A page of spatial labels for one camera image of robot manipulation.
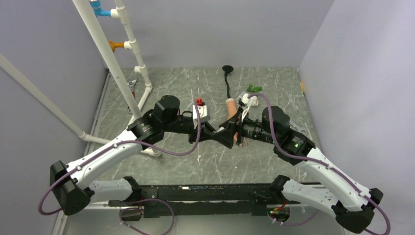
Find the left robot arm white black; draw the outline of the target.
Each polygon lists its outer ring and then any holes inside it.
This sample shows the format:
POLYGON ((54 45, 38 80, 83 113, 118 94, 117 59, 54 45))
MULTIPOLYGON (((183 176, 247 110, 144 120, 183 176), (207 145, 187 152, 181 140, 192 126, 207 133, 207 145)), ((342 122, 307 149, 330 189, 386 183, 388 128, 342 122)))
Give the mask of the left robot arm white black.
POLYGON ((153 109, 134 120, 116 138, 96 151, 70 163, 56 161, 50 166, 50 186, 65 215, 74 215, 91 203, 106 200, 124 201, 133 206, 140 201, 141 189, 133 177, 114 181, 97 178, 113 165, 147 149, 172 156, 192 153, 208 136, 208 106, 200 99, 194 100, 191 116, 180 113, 180 101, 172 95, 163 96, 153 109), (187 134, 192 147, 186 152, 172 152, 155 146, 166 132, 187 134))

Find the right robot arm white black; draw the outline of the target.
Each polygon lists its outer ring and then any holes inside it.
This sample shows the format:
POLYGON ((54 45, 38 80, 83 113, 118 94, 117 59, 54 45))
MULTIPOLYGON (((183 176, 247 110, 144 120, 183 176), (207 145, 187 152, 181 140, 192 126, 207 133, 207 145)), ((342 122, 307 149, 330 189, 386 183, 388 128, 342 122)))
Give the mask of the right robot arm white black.
POLYGON ((292 166, 308 172, 324 188, 313 188, 278 175, 269 186, 271 200, 275 203, 286 200, 304 203, 331 215, 350 232, 360 234, 366 231, 383 193, 346 176, 308 137, 290 128, 290 118, 280 107, 272 106, 271 109, 271 114, 267 108, 263 110, 261 121, 242 117, 242 109, 239 109, 231 119, 220 125, 212 140, 231 148, 234 135, 273 144, 272 134, 275 134, 280 148, 274 148, 274 153, 292 166))

